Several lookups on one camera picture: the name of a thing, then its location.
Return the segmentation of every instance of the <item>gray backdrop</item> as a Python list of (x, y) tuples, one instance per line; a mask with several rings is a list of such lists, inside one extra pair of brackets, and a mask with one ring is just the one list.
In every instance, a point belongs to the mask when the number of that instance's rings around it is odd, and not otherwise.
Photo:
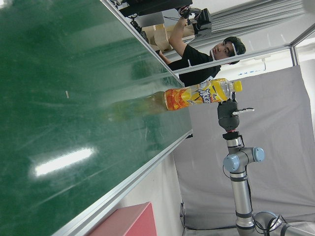
[[(237, 130), (246, 147), (262, 147), (266, 155), (262, 163), (248, 166), (254, 213), (268, 210), (287, 220), (314, 222), (315, 143), (300, 67), (241, 81), (243, 91), (236, 94), (239, 109), (255, 111), (240, 115)], [(193, 138), (174, 151), (185, 204), (184, 225), (195, 230), (234, 226), (231, 183), (222, 171), (228, 151), (217, 104), (189, 109)]]

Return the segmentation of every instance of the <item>man's arm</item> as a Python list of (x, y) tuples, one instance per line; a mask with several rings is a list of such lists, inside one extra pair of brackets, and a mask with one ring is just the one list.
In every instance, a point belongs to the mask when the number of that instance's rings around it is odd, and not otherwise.
[(169, 44), (175, 49), (175, 51), (181, 57), (183, 57), (184, 50), (187, 46), (187, 44), (182, 41), (184, 27), (186, 24), (187, 24), (187, 19), (185, 19), (184, 17), (181, 17), (176, 23), (173, 29), (173, 32), (171, 34), (171, 37), (168, 40)]
[(170, 59), (168, 59), (166, 56), (164, 56), (164, 54), (161, 52), (161, 50), (159, 51), (159, 57), (162, 58), (162, 60), (168, 65), (169, 63), (171, 63), (172, 61)]

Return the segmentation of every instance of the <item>man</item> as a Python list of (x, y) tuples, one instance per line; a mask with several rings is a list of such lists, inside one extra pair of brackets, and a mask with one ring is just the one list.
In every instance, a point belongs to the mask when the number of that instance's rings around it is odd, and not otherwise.
[[(190, 65), (194, 66), (211, 62), (214, 59), (220, 60), (232, 57), (235, 55), (235, 53), (237, 55), (245, 53), (246, 48), (242, 41), (237, 37), (228, 37), (222, 43), (216, 45), (213, 49), (211, 49), (210, 56), (197, 51), (196, 49), (182, 41), (184, 27), (185, 25), (187, 25), (186, 17), (181, 17), (178, 20), (173, 29), (171, 37), (169, 38), (170, 45), (182, 57), (182, 59), (172, 62), (166, 56), (164, 56), (161, 51), (159, 51), (159, 56), (170, 67), (171, 70), (178, 70), (189, 67)], [(218, 65), (202, 70), (196, 70), (185, 74), (180, 74), (179, 78), (186, 87), (196, 85), (211, 79), (211, 77), (214, 78), (216, 74), (220, 71), (220, 68), (221, 66)]]

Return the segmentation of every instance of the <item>yellow bottle cap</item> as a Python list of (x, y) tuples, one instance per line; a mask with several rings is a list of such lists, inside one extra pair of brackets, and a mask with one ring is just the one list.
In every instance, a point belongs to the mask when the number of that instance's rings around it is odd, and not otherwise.
[(236, 91), (236, 92), (240, 92), (243, 90), (241, 81), (233, 82), (233, 87), (234, 87), (234, 91)]

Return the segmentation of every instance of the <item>black t-shirt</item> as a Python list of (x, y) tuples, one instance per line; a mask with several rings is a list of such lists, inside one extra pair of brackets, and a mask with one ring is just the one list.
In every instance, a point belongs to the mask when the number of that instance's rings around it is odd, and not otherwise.
[[(184, 50), (182, 59), (173, 61), (172, 63), (168, 64), (168, 66), (171, 70), (178, 70), (189, 67), (188, 59), (190, 61), (191, 66), (213, 61), (212, 58), (207, 54), (201, 53), (194, 49), (193, 47), (191, 47), (190, 45), (187, 45)], [(217, 65), (202, 70), (196, 70), (185, 74), (180, 74), (179, 78), (185, 84), (186, 87), (191, 85), (197, 85), (199, 83), (204, 82), (210, 76), (214, 78), (220, 71), (220, 68), (221, 66)]]

